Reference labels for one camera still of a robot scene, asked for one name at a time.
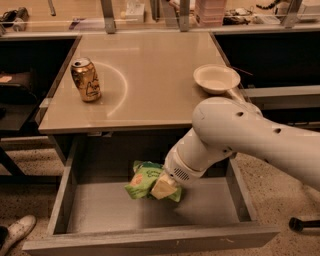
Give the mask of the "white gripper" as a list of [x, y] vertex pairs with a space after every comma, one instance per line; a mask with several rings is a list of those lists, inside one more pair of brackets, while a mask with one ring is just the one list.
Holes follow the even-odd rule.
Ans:
[[189, 185], [205, 173], [205, 170], [196, 171], [188, 167], [179, 156], [176, 146], [168, 152], [164, 162], [164, 170], [165, 172], [160, 175], [151, 189], [151, 195], [158, 200], [175, 193], [177, 183]]

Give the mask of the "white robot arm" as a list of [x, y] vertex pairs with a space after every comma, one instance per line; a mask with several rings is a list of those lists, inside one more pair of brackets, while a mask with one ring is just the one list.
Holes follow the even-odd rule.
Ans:
[[249, 103], [212, 97], [194, 109], [192, 128], [168, 152], [151, 195], [172, 195], [234, 153], [256, 157], [320, 190], [319, 132], [270, 121]]

